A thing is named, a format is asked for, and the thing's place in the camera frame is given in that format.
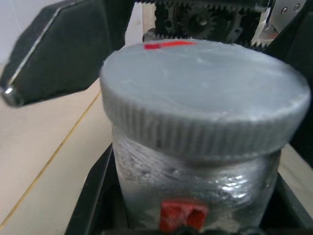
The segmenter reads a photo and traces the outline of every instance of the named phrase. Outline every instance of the gear teeth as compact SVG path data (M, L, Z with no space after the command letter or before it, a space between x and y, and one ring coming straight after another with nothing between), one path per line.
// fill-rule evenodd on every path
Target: gear teeth
M189 27L189 16L195 14L202 14L202 12L206 12L206 18L209 18L209 23L206 23L205 29L203 32L195 32ZM207 8L199 7L195 5L191 7L187 11L185 11L181 17L181 31L182 34L189 38L195 39L207 39L211 32L214 30L215 17L212 17L212 12L208 11Z
M243 47L246 47L248 49L258 51L258 52L265 52L265 50L268 47L266 44L262 44L262 43L251 44L251 42L235 42L232 44L240 45L240 46L243 46Z
M187 38L187 37L183 37L180 35L176 35L176 34L164 34L164 33L157 33L154 32L154 36L159 38L159 39L183 39L183 38Z
M231 4L223 4L223 3L218 3L218 2L188 2L185 0L136 0L136 2L139 3L157 3L157 4L163 4L163 5L167 5L167 6L190 6L190 5L196 5L198 7L208 7L209 9L215 9L215 10L227 10L227 11L249 11L252 10L249 7L242 7L242 6L238 6L238 5L231 5Z

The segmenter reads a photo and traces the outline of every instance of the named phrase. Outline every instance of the screw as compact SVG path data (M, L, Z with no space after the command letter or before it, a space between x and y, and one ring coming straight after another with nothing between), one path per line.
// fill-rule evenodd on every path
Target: screw
M207 20L206 18L202 17L202 16L199 16L197 17L197 22L198 24L200 24L201 26L206 26L207 25Z
M283 8L282 12L280 14L285 14L288 11L288 8Z
M298 3L296 6L294 6L294 11L298 11L299 10L299 8L300 8L300 4Z

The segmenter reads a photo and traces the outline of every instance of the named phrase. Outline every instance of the black plastic base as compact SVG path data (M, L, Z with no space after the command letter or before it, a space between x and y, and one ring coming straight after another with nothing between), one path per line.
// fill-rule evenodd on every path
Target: black plastic base
M287 228L289 232L313 229L313 220L280 175L260 227L266 231ZM90 170L65 235L99 235L104 234L103 231L114 235L134 233L127 229L126 210L110 145ZM307 232L283 234L312 234ZM160 234L158 231L140 233Z

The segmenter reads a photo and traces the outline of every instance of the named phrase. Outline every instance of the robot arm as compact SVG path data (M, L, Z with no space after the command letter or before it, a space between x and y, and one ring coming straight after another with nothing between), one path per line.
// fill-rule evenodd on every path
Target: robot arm
M124 46L132 0L67 0L41 10L19 37L0 86L11 106L88 88Z

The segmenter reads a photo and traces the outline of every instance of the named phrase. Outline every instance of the red tape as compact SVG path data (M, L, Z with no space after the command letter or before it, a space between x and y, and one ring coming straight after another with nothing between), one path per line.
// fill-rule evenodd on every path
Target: red tape
M181 226L200 230L208 211L205 204L191 199L163 201L159 229L165 233L170 233Z
M143 48L146 50L155 50L155 49L160 49L162 47L178 47L178 46L190 46L190 45L195 45L197 43L195 42L190 42L190 41L172 41L172 42L164 42L164 43L152 43L152 44L144 44Z

